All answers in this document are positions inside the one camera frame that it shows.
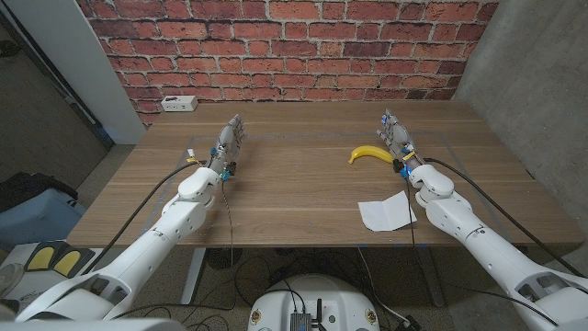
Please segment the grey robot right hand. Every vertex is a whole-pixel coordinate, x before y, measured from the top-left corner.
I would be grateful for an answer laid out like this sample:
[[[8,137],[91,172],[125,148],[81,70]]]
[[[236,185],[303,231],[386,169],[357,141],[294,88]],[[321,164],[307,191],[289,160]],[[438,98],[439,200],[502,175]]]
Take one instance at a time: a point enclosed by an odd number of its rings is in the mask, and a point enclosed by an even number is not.
[[[377,135],[393,156],[395,170],[410,175],[424,163],[416,151],[412,136],[389,108],[381,117],[381,129],[377,130]]]

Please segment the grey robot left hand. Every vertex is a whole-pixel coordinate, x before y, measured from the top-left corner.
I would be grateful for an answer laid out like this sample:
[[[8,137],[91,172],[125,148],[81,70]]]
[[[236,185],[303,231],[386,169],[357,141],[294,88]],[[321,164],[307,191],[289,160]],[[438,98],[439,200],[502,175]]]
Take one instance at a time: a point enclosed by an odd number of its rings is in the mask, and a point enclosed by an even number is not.
[[[245,138],[243,119],[237,114],[221,129],[216,145],[211,150],[209,168],[222,177],[225,173],[232,176]]]

